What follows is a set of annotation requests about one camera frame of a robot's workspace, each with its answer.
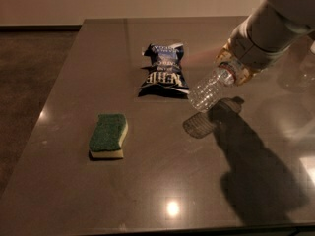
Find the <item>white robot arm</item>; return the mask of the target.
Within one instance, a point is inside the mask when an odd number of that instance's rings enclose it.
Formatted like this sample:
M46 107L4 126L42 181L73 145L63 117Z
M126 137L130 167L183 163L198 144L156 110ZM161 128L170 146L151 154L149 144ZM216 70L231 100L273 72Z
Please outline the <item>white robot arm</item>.
M216 58L216 76L228 87L242 85L314 31L315 0L264 0L233 30Z

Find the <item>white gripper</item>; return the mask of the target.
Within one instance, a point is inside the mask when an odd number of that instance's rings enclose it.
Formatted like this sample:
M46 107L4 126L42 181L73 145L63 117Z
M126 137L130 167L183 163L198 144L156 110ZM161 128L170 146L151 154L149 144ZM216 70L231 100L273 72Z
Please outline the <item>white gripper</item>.
M215 59L230 65L232 84L241 86L275 63L299 38L314 30L280 14L268 1L240 24ZM233 62L235 57L241 62Z

